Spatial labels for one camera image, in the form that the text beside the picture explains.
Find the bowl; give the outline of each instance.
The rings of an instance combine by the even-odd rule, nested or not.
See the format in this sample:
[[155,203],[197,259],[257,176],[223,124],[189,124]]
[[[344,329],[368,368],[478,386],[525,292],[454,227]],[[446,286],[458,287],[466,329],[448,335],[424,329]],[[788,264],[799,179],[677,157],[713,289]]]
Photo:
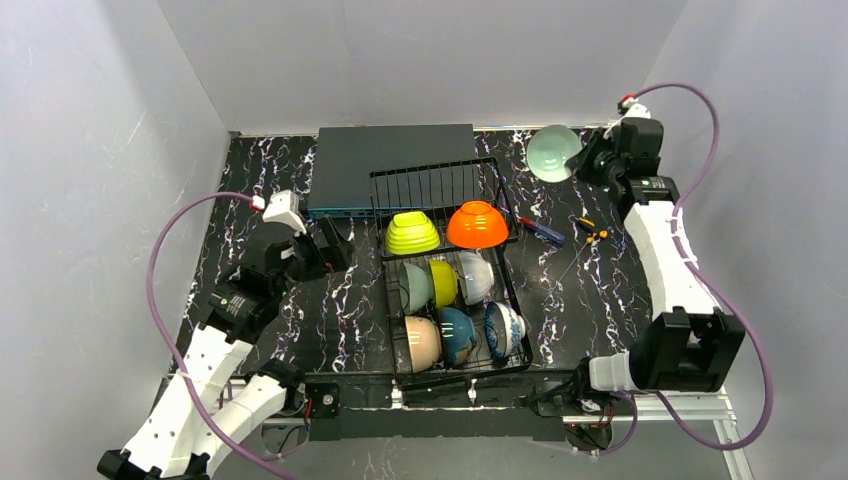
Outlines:
[[423,268],[411,263],[401,263],[398,272],[400,304],[403,313],[417,312],[433,298],[433,279]]
[[439,317],[442,338],[445,339],[445,366],[462,365],[471,351],[477,348],[477,333],[471,317],[455,308],[439,309]]
[[459,289],[466,305],[475,305],[483,301],[495,284],[495,272],[492,264],[475,252],[459,252]]
[[504,358],[518,352],[521,339],[527,333],[527,323],[509,305],[489,302],[486,305],[484,330],[492,355]]
[[453,267],[441,260],[430,260],[430,276],[433,278],[433,299],[436,301],[436,307],[447,307],[453,303],[459,293]]
[[424,212],[398,213],[386,231],[386,248],[395,255],[427,252],[440,244],[439,232]]
[[575,156],[583,149],[580,137],[563,125],[539,130],[527,145],[527,167],[543,182],[562,182],[574,174]]
[[491,248],[509,237],[506,220],[486,202],[466,202],[448,222],[448,241],[461,248]]
[[435,365],[442,356],[439,329],[428,318],[406,317],[404,321],[412,373],[423,372]]

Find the blue screwdriver handle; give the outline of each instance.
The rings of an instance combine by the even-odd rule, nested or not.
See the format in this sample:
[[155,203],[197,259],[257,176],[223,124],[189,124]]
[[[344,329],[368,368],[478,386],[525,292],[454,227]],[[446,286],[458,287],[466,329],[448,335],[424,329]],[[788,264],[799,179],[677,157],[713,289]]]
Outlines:
[[526,217],[519,216],[518,220],[521,221],[522,225],[529,228],[530,230],[533,230],[534,232],[538,233],[539,235],[545,237],[551,243],[554,243],[556,245],[564,245],[565,244],[565,235],[563,235],[563,234],[561,234],[557,231],[554,231],[554,230],[552,230],[552,229],[550,229],[550,228],[548,228],[544,225],[539,225],[538,223],[536,223],[533,220],[530,220],[529,218],[526,218]]

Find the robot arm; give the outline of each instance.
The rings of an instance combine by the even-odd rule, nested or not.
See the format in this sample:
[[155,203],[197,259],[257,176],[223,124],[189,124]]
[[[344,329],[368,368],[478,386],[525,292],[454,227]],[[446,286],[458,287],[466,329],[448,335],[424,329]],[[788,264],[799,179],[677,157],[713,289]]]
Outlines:
[[633,238],[651,291],[653,322],[630,349],[580,361],[570,381],[533,393],[529,404],[571,404],[579,400],[607,403],[609,392],[679,390],[714,392],[721,388],[739,351],[745,330],[725,314],[685,262],[697,262],[678,219],[686,260],[670,236],[679,194],[674,181],[659,176],[663,126],[631,96],[619,103],[623,115],[598,129],[586,146],[566,160],[576,177],[607,189],[627,232]]
[[681,222],[688,259],[677,253],[668,233],[673,208],[670,201],[636,204],[624,220],[645,269],[653,322],[629,351],[589,360],[593,390],[714,392],[742,345],[742,325],[685,265],[697,259]]
[[[350,265],[353,247],[329,218],[318,221],[327,243],[319,247],[297,214],[297,197],[290,191],[274,194],[267,208],[263,203],[254,201],[257,209],[265,210],[263,222],[251,233],[240,262],[215,286],[206,318],[195,328],[184,357],[204,408],[218,398],[277,317],[291,285]],[[288,387],[301,381],[302,374],[271,360],[216,418],[240,441],[281,410]],[[136,435],[123,449],[107,451],[97,470],[113,480],[208,478],[230,451],[208,433],[185,382],[171,381]]]
[[[272,359],[254,375],[247,386],[212,418],[230,438],[241,443],[256,427],[283,409],[289,386],[303,385],[303,373],[287,363]],[[212,477],[231,450],[206,425],[192,448],[197,463],[205,461],[206,475]]]

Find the white wall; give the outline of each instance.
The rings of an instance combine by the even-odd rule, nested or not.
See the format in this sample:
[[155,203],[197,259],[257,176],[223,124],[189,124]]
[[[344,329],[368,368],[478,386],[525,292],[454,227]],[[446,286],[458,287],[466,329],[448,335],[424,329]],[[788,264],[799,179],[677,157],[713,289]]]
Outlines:
[[[845,18],[844,2],[693,1],[646,82],[700,85],[721,114],[719,157],[685,222],[771,355],[774,416],[746,449],[757,478],[848,471]],[[709,146],[704,108],[684,92],[643,100],[666,126],[664,172],[688,185]],[[761,378],[748,344],[728,379],[741,432],[759,417]]]
[[685,0],[159,0],[228,130],[606,121]]
[[[228,136],[155,1],[2,2],[0,32],[2,477],[92,479],[167,371],[151,245]],[[208,214],[160,262],[174,330]]]

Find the dish rack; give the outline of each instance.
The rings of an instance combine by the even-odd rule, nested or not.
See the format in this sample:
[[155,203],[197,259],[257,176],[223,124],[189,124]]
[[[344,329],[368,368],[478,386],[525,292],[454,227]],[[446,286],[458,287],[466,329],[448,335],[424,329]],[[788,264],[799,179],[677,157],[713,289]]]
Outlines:
[[[394,374],[398,387],[402,390],[432,388],[473,378],[515,373],[529,368],[533,361],[529,335],[524,336],[514,353],[502,359],[496,359],[486,342],[484,330],[485,306],[490,301],[508,304],[519,315],[521,314],[515,287],[504,259],[506,244],[518,238],[519,223],[506,196],[497,160],[487,157],[372,172],[370,181],[372,216],[377,225],[377,244],[385,284]],[[429,271],[428,262],[435,259],[447,262],[456,271],[460,265],[458,252],[463,249],[447,241],[447,225],[453,213],[463,203],[471,200],[483,200],[501,210],[505,214],[509,229],[509,236],[503,244],[476,250],[492,265],[495,277],[494,286],[489,290],[484,301],[477,305],[465,305],[460,291],[453,305],[450,305],[471,317],[477,334],[477,348],[462,365],[446,368],[442,359],[429,370],[413,373],[405,315],[400,297],[401,264],[407,262]],[[394,255],[388,251],[385,242],[389,223],[395,214],[414,210],[424,212],[433,221],[439,232],[441,244],[433,250],[419,254]],[[442,342],[442,351],[446,351],[441,319],[432,300],[413,315],[435,321],[439,339]]]

